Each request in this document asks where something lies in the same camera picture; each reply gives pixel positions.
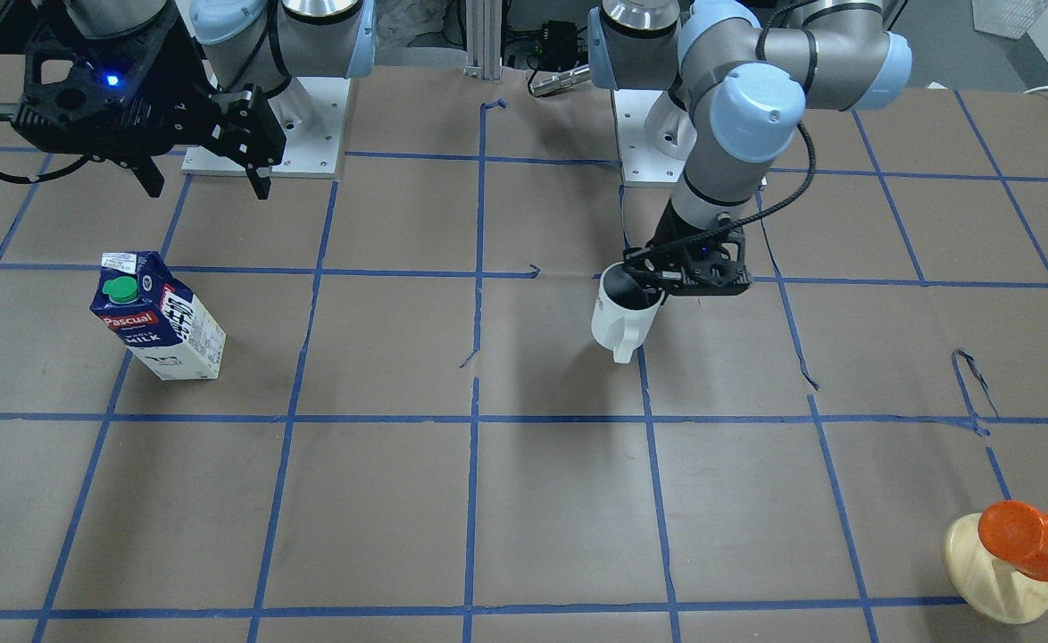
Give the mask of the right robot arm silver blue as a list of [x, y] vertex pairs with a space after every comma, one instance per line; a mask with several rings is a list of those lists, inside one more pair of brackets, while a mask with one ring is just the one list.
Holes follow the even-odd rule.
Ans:
[[163, 191], [157, 155], [200, 146], [237, 163], [260, 199], [284, 162], [272, 102], [298, 77], [364, 77], [372, 1], [39, 1], [10, 126], [39, 150], [132, 171]]

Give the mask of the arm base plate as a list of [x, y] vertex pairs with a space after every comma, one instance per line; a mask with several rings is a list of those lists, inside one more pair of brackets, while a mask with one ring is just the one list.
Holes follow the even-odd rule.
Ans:
[[[623, 164], [623, 184], [627, 187], [684, 186], [685, 163], [695, 146], [695, 126], [685, 107], [671, 98], [669, 91], [617, 90], [613, 93], [615, 133], [618, 136]], [[732, 200], [725, 191], [752, 194], [764, 186], [765, 174], [774, 160], [796, 138], [796, 131], [787, 131], [776, 141], [765, 138], [760, 145], [750, 142], [748, 131], [752, 115], [761, 113], [744, 91], [737, 91], [729, 84], [713, 86], [703, 99], [701, 121], [707, 123], [711, 133], [719, 134], [716, 107], [728, 107], [732, 118], [728, 153], [732, 155], [732, 178], [714, 180], [708, 171], [707, 179], [699, 194], [712, 199]]]
[[270, 99], [287, 145], [271, 177], [332, 180], [340, 174], [352, 79], [294, 77]]

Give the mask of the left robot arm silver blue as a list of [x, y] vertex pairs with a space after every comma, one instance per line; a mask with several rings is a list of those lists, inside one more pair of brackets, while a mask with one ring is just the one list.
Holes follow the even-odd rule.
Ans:
[[736, 1], [602, 1], [586, 44], [593, 84], [662, 90], [695, 130], [653, 237], [623, 254], [621, 296], [736, 296], [750, 286], [742, 228], [769, 168], [810, 109], [882, 109], [907, 87], [912, 51], [879, 1], [796, 1], [761, 23]]

